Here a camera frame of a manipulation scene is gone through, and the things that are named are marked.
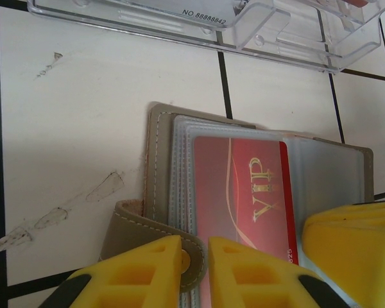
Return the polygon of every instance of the card holder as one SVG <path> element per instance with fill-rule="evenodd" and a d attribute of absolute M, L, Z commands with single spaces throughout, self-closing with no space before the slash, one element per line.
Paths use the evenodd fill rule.
<path fill-rule="evenodd" d="M 100 259 L 113 257 L 169 234 L 181 235 L 183 249 L 191 256 L 191 265 L 182 274 L 181 283 L 181 292 L 188 292 L 196 288 L 205 275 L 207 252 L 206 245 L 196 236 L 168 226 L 173 125 L 176 116 L 184 115 L 206 121 L 257 129 L 254 124 L 226 119 L 220 115 L 161 103 L 155 105 L 150 110 L 148 120 L 144 200 L 117 203 L 103 243 Z M 321 138 L 306 139 L 361 152 L 364 165 L 364 201 L 373 201 L 373 153 L 371 149 L 349 146 Z"/>

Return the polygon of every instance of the printed number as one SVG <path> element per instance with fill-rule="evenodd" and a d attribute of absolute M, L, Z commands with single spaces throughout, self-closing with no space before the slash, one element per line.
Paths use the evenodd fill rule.
<path fill-rule="evenodd" d="M 292 249 L 288 249 L 287 250 L 287 254 L 288 254 L 288 261 L 289 263 L 293 263 L 293 250 Z"/>
<path fill-rule="evenodd" d="M 225 19 L 219 19 L 217 17 L 213 17 L 213 16 L 210 16 L 210 15 L 204 15 L 204 14 L 201 14 L 201 13 L 197 13 L 195 15 L 195 18 L 204 19 L 205 21 L 218 22 L 220 24 L 226 23 Z"/>

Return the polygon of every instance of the red card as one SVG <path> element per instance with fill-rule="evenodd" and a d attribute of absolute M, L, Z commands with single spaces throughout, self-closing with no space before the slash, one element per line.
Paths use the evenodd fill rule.
<path fill-rule="evenodd" d="M 279 141 L 194 140 L 197 234 L 222 236 L 298 264 L 287 147 Z M 201 305 L 211 307 L 208 277 Z"/>

